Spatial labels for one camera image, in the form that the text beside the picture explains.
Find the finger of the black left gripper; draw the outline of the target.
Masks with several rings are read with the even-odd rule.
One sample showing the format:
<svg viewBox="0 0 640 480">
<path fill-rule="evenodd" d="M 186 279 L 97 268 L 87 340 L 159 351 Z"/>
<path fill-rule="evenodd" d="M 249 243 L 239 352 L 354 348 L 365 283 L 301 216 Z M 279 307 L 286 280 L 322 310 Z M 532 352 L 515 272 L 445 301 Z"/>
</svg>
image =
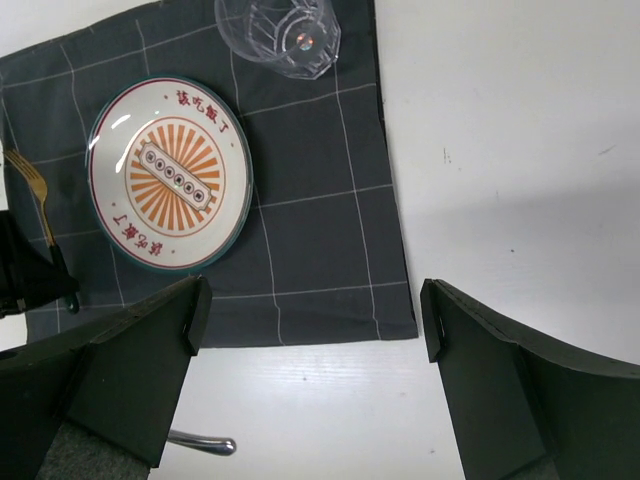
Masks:
<svg viewBox="0 0 640 480">
<path fill-rule="evenodd" d="M 9 210 L 1 212 L 1 317 L 26 313 L 79 291 L 60 249 L 54 261 L 27 240 Z"/>
</svg>

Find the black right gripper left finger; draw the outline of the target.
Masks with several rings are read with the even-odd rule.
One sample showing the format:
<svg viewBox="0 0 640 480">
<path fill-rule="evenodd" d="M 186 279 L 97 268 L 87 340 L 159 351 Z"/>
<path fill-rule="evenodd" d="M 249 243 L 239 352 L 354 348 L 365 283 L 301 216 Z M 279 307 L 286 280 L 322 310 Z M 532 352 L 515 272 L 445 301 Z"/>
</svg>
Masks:
<svg viewBox="0 0 640 480">
<path fill-rule="evenodd" d="M 35 478 L 63 425 L 158 467 L 211 305 L 188 277 L 123 310 L 1 353 L 1 476 Z"/>
</svg>

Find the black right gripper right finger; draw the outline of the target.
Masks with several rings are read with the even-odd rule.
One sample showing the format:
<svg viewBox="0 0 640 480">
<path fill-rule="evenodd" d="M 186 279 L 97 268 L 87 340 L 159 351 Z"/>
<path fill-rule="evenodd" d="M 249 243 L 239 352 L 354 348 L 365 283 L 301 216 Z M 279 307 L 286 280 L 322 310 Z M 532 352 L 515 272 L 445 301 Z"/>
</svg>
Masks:
<svg viewBox="0 0 640 480">
<path fill-rule="evenodd" d="M 636 479 L 639 368 L 427 279 L 421 311 L 468 479 Z"/>
</svg>

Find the gold fork black handle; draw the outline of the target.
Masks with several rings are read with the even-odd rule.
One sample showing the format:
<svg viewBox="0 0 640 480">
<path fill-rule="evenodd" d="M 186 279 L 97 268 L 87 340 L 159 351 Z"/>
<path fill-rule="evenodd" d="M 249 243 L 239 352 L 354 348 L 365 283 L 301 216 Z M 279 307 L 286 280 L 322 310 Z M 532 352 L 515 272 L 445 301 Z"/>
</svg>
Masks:
<svg viewBox="0 0 640 480">
<path fill-rule="evenodd" d="M 6 150 L 4 156 L 26 179 L 32 193 L 39 202 L 40 219 L 45 233 L 46 243 L 54 266 L 61 272 L 68 274 L 63 253 L 57 244 L 46 213 L 48 186 L 44 177 L 16 150 Z"/>
</svg>

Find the silver table knife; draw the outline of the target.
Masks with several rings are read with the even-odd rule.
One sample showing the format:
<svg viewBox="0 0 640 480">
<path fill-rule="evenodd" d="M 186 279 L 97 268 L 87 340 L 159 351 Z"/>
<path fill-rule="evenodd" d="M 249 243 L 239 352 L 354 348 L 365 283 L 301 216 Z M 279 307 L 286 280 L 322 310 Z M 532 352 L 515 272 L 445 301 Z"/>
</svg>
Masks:
<svg viewBox="0 0 640 480">
<path fill-rule="evenodd" d="M 217 456 L 231 456 L 237 451 L 231 438 L 206 437 L 170 430 L 167 441 L 171 444 Z"/>
</svg>

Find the orange sunburst ceramic plate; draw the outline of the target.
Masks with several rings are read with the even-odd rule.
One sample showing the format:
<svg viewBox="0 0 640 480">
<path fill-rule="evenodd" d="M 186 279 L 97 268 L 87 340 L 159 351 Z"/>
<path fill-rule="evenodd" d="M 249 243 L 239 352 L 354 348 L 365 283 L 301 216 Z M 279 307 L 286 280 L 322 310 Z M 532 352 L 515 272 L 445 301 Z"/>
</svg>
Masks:
<svg viewBox="0 0 640 480">
<path fill-rule="evenodd" d="M 115 95 L 92 126 L 85 164 L 106 238 L 152 271 L 213 263 L 251 206 L 252 159 L 238 119 L 184 77 L 149 76 Z"/>
</svg>

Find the dark checked cloth placemat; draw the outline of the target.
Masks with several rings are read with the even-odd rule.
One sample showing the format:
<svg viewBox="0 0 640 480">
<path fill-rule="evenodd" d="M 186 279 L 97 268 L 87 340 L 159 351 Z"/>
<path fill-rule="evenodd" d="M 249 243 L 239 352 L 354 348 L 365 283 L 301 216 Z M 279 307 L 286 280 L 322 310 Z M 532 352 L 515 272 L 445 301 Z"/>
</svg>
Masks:
<svg viewBox="0 0 640 480">
<path fill-rule="evenodd" d="M 1 60 L 1 135 L 42 172 L 47 211 L 81 309 L 29 313 L 35 342 L 134 304 L 174 282 L 100 231 L 85 148 L 102 107 L 147 75 L 176 74 L 240 118 L 255 195 L 237 241 L 203 270 L 213 300 L 202 344 L 239 348 L 416 336 L 382 124 L 369 6 L 334 5 L 337 65 L 296 81 L 234 55 L 209 1 L 163 1 Z"/>
</svg>

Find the clear drinking glass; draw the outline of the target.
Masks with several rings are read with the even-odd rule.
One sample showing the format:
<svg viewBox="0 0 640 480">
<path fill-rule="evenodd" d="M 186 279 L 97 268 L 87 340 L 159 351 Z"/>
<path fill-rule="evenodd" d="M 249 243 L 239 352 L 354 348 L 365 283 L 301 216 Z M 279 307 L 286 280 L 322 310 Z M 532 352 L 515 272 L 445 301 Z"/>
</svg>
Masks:
<svg viewBox="0 0 640 480">
<path fill-rule="evenodd" d="M 341 28 L 329 1 L 216 1 L 214 13 L 236 55 L 287 78 L 316 80 L 338 60 Z"/>
</svg>

